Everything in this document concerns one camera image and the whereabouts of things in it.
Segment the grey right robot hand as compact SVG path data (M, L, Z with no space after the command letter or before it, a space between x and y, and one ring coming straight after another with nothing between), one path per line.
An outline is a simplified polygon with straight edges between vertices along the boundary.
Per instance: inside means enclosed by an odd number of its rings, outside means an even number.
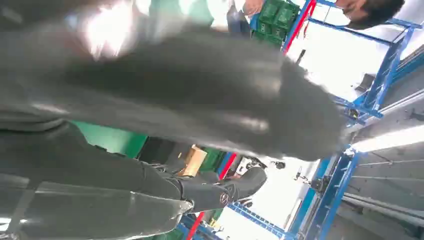
M225 151L315 161L336 151L344 121L289 58L252 40L191 29L94 60L76 32L37 37L42 91L33 108L66 120L142 132ZM26 233L40 240L150 237L173 230L190 205L159 193L75 195Z

